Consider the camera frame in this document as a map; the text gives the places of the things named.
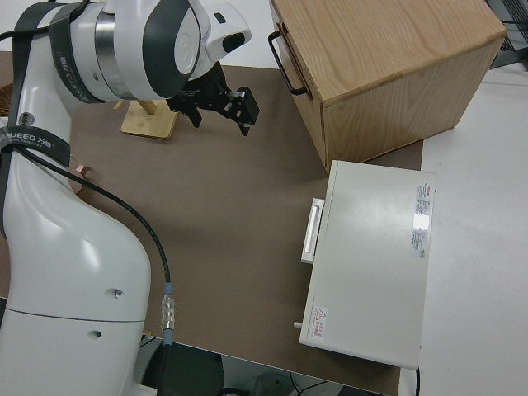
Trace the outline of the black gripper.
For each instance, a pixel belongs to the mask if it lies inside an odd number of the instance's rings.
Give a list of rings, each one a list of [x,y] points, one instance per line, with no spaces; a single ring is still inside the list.
[[[171,111],[187,116],[194,127],[202,121],[199,109],[214,111],[239,124],[242,136],[247,136],[250,125],[257,122],[258,104],[249,87],[231,90],[221,65],[215,65],[199,78],[190,80],[179,93],[167,99]]]

